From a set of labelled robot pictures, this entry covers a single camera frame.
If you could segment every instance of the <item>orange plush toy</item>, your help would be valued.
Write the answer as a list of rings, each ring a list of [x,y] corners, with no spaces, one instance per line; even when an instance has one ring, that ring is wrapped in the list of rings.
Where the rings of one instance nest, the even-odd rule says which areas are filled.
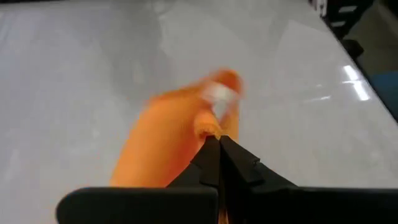
[[[206,136],[238,140],[238,75],[219,70],[196,84],[150,100],[124,145],[113,187],[166,187],[190,163]]]

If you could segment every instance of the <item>orange object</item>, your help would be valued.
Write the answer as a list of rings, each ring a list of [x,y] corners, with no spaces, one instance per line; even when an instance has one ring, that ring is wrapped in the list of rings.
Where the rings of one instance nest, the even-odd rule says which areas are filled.
[[[219,70],[196,84],[150,100],[131,129],[111,178],[114,187],[166,187],[190,163],[207,135],[238,140],[238,102],[217,121],[203,91],[220,83],[241,95],[241,80]]]

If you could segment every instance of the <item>floor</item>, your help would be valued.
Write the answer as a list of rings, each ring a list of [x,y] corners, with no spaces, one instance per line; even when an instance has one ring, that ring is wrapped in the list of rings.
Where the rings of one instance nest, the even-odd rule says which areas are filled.
[[[377,0],[364,13],[346,38],[364,48],[358,61],[367,75],[398,71],[398,19],[382,1]]]

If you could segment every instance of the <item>orange carrot toy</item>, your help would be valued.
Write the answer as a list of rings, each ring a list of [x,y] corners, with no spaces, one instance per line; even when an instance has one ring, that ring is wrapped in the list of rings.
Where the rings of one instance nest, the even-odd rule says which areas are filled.
[[[238,140],[241,80],[219,70],[196,84],[150,100],[124,145],[113,187],[166,187],[188,165],[207,135]]]

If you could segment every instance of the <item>white table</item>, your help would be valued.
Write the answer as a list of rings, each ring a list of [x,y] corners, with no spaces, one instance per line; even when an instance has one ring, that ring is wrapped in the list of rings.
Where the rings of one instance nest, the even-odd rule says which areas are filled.
[[[152,94],[220,66],[245,81],[240,143],[298,185],[398,187],[398,126],[307,0],[0,7],[0,223],[55,223],[106,185]]]

